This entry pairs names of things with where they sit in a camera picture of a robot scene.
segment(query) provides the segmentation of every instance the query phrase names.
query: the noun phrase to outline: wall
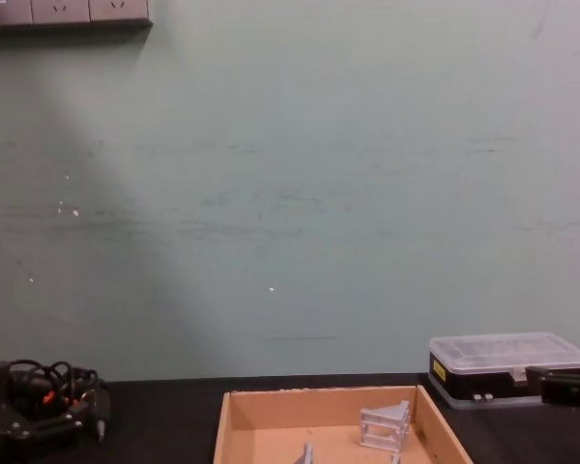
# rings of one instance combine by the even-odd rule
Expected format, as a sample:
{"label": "wall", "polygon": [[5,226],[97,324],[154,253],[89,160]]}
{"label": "wall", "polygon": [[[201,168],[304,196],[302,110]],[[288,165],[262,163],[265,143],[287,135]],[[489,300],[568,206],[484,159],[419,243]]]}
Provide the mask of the wall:
{"label": "wall", "polygon": [[152,13],[0,38],[0,359],[152,379],[580,346],[580,0]]}

